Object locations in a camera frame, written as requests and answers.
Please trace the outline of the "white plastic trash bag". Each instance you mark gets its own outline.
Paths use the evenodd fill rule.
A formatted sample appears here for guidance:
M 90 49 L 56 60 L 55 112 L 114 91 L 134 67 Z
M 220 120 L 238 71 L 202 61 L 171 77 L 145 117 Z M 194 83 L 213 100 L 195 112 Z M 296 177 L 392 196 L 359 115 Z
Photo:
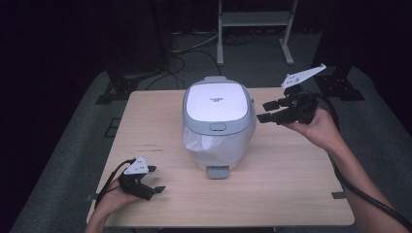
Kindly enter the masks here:
M 206 170 L 208 167 L 228 166 L 235 168 L 246 153 L 255 133 L 256 125 L 250 124 L 241 132 L 207 136 L 197 134 L 186 126 L 183 130 L 183 141 L 196 165 Z

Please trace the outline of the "person's right hand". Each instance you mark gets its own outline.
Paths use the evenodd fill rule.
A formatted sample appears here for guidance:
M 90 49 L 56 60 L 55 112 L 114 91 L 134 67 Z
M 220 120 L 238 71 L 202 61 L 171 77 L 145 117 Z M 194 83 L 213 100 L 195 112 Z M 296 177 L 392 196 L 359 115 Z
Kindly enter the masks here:
M 285 127 L 300 133 L 315 146 L 333 154 L 348 148 L 328 111 L 318 108 L 311 123 L 293 122 Z

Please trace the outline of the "black stand base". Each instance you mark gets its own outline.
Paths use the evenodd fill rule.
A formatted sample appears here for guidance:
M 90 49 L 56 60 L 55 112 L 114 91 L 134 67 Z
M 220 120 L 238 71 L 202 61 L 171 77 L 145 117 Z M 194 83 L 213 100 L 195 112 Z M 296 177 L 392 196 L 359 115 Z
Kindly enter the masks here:
M 325 97 L 339 98 L 341 101 L 363 101 L 364 97 L 348 80 L 351 66 L 332 66 L 323 75 L 317 75 L 315 82 Z
M 107 74 L 110 81 L 105 91 L 98 96 L 96 105 L 108 105 L 113 101 L 127 100 L 139 85 L 138 79 L 128 79 L 119 71 L 108 70 Z

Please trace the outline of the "white metal stand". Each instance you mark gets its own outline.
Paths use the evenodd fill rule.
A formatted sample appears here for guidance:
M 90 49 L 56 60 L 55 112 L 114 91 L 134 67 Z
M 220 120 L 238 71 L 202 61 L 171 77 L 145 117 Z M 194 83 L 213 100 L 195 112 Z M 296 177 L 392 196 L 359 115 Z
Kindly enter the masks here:
M 223 0 L 218 0 L 218 40 L 217 63 L 224 64 L 223 58 L 223 29 L 225 27 L 258 27 L 258 26 L 285 26 L 284 37 L 279 40 L 282 53 L 288 65 L 294 60 L 288 42 L 292 31 L 298 0 L 292 0 L 291 8 L 282 12 L 240 12 L 228 13 L 223 11 Z

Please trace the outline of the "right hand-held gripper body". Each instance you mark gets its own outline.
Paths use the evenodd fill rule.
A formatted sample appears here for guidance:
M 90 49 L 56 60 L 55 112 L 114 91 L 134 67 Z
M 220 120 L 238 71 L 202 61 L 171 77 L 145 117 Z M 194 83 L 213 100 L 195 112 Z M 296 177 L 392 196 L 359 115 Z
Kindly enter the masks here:
M 325 64 L 322 63 L 315 68 L 295 74 L 287 74 L 281 84 L 285 97 L 277 101 L 278 105 L 283 107 L 283 110 L 276 113 L 277 124 L 288 124 L 295 121 L 303 121 L 305 124 L 309 124 L 313 120 L 318 107 L 316 94 L 304 91 L 300 85 L 324 71 L 325 68 Z

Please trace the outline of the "person's left hand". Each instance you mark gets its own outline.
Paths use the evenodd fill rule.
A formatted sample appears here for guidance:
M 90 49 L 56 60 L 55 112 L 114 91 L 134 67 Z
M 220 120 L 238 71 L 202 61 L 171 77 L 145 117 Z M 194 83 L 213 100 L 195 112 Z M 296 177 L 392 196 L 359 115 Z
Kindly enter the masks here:
M 100 218 L 108 217 L 137 200 L 137 197 L 124 193 L 120 188 L 119 181 L 114 180 L 110 183 L 109 190 L 103 195 L 102 199 L 95 208 L 93 216 Z

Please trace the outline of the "white and grey pedal trash can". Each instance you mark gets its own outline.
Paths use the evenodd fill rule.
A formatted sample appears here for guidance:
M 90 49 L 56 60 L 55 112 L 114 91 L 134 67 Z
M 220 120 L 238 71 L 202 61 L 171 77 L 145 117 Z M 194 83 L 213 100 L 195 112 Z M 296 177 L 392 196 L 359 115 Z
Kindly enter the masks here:
M 183 130 L 207 136 L 241 132 L 250 124 L 257 127 L 253 97 L 246 87 L 224 76 L 206 77 L 191 85 L 183 98 Z M 229 176 L 228 166 L 204 170 L 211 180 Z

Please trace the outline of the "floor outlet plate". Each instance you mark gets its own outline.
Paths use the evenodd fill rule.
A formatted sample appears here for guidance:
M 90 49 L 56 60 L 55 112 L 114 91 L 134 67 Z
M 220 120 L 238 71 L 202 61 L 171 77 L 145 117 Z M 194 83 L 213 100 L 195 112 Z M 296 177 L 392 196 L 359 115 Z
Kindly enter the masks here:
M 120 127 L 120 118 L 114 117 L 106 129 L 104 137 L 105 138 L 115 138 L 119 127 Z

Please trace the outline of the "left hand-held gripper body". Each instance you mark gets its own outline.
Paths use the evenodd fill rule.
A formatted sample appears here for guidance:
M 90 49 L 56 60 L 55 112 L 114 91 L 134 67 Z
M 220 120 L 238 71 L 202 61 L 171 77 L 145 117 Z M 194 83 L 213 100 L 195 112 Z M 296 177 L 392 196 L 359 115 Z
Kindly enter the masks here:
M 144 156 L 136 158 L 119 177 L 120 188 L 124 193 L 131 194 L 144 200 L 151 200 L 154 188 L 147 186 L 141 180 L 149 174 L 148 164 Z

